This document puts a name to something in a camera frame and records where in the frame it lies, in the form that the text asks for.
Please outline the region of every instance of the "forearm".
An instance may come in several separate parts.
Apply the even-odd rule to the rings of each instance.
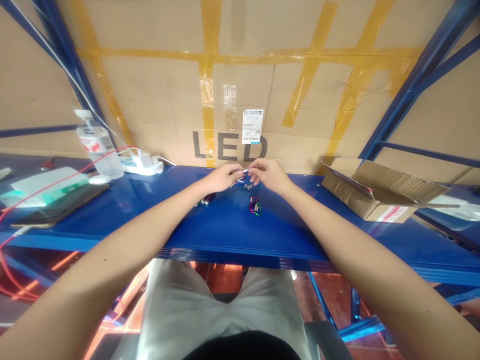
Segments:
[[[475,329],[400,258],[298,187],[283,196],[390,330],[404,356],[462,358],[465,350],[465,359],[479,356]]]
[[[195,183],[102,240],[0,338],[3,358],[81,359],[120,291],[205,195]]]

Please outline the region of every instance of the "open cardboard box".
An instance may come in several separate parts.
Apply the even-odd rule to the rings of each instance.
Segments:
[[[372,161],[362,163],[351,177],[323,165],[326,173],[321,184],[366,221],[401,224],[419,208],[458,207],[430,203],[448,187]]]

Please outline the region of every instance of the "white label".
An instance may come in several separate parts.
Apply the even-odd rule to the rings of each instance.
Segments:
[[[241,132],[242,144],[260,144],[260,132],[264,110],[245,110],[243,112],[243,127]]]
[[[382,223],[393,223],[407,211],[406,206],[390,206],[376,221]]]
[[[89,153],[105,153],[114,149],[107,136],[80,136],[80,140]]]

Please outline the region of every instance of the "power strip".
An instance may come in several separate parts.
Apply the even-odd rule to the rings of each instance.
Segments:
[[[123,171],[126,173],[139,174],[145,176],[152,176],[164,172],[164,163],[159,161],[150,165],[149,167],[138,167],[135,160],[129,156],[119,156]]]

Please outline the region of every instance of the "black shirt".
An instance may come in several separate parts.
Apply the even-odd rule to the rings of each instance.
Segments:
[[[194,351],[184,360],[300,360],[285,341],[262,331],[246,331],[237,335],[217,337]]]

